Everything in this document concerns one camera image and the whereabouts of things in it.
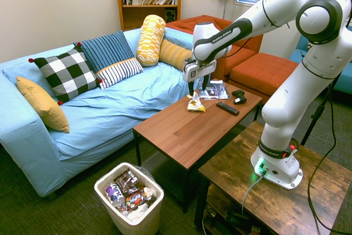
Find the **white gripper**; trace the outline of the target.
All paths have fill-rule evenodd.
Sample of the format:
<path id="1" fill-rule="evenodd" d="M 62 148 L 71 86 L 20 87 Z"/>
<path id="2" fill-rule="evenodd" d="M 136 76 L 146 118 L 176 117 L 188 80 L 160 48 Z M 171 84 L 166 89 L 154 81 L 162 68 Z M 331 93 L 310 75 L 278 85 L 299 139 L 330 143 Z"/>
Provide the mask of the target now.
<path id="1" fill-rule="evenodd" d="M 202 89 L 206 90 L 211 73 L 216 70 L 216 60 L 205 65 L 200 65 L 200 61 L 188 58 L 184 61 L 183 80 L 188 83 L 189 95 L 194 94 L 194 80 L 203 77 Z"/>

